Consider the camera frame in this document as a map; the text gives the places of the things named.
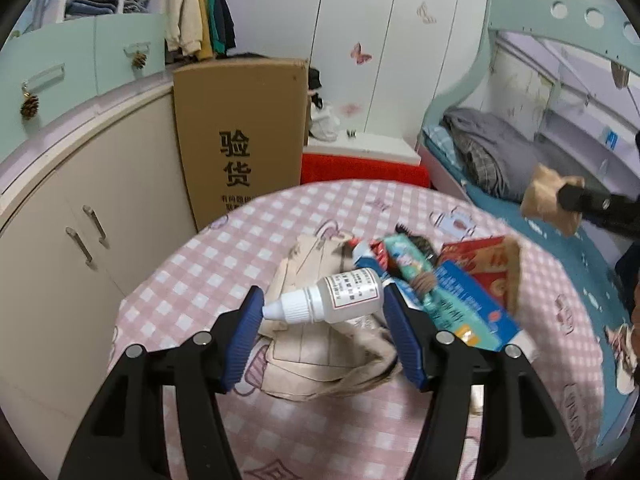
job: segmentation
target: silver screw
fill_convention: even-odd
[[[516,345],[507,345],[504,348],[504,353],[507,354],[511,359],[517,359],[522,355],[522,350]]]
[[[455,341],[455,336],[451,332],[446,332],[442,330],[436,334],[436,340],[438,343],[442,343],[443,345],[450,345]]]
[[[211,341],[211,334],[209,332],[198,332],[195,336],[193,336],[193,342],[196,345],[204,346],[209,344]]]
[[[127,347],[124,351],[129,359],[135,359],[136,357],[140,357],[142,355],[142,346],[140,345],[131,345]]]

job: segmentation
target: white bottle cap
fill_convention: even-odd
[[[264,319],[285,321],[287,324],[322,321],[322,296],[317,286],[286,292],[273,303],[265,305],[262,316]]]

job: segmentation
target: bottle label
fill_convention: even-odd
[[[380,296],[378,282],[371,269],[358,269],[325,278],[334,308],[353,306]]]

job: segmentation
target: teal bed sheet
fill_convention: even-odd
[[[422,143],[455,179],[459,182],[466,181],[466,193],[475,206],[506,222],[513,229],[555,256],[564,266],[565,272],[587,309],[593,331],[600,338],[604,376],[604,407],[598,438],[598,443],[600,443],[618,418],[627,397],[620,394],[616,388],[616,364],[613,351],[607,343],[604,333],[605,325],[617,328],[623,323],[630,322],[629,314],[620,301],[618,291],[609,279],[609,265],[582,228],[578,230],[576,236],[566,238],[555,227],[542,220],[536,220],[535,225],[539,230],[534,230],[529,222],[520,215],[519,204],[487,195],[479,187],[469,183],[468,177],[453,167],[436,144],[424,134],[422,135]],[[595,297],[602,312],[591,303],[585,291]]]

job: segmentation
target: blue gripper pad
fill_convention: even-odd
[[[391,284],[385,287],[385,303],[382,310],[398,350],[404,374],[416,388],[422,390],[427,381],[422,368],[422,348],[391,287],[395,287],[395,285]]]
[[[262,322],[263,306],[264,293],[258,286],[252,286],[238,310],[240,319],[236,325],[236,331],[226,347],[225,370],[221,380],[222,387],[226,392],[242,379],[246,362],[254,347],[258,328]]]

